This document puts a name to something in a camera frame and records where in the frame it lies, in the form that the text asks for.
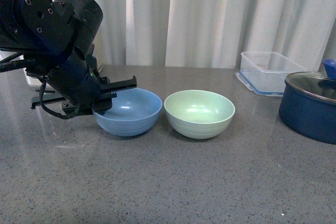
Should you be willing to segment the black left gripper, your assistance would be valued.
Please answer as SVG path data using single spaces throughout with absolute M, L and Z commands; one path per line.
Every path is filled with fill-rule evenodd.
M 80 50 L 74 48 L 63 64 L 40 77 L 42 84 L 39 96 L 31 99 L 31 109 L 40 106 L 53 116 L 91 115 L 112 108 L 111 92 L 137 87 L 136 76 L 117 82 L 100 77 L 93 51 L 94 44 L 89 47 L 85 59 L 82 59 Z M 54 88 L 55 92 L 45 91 L 46 84 Z

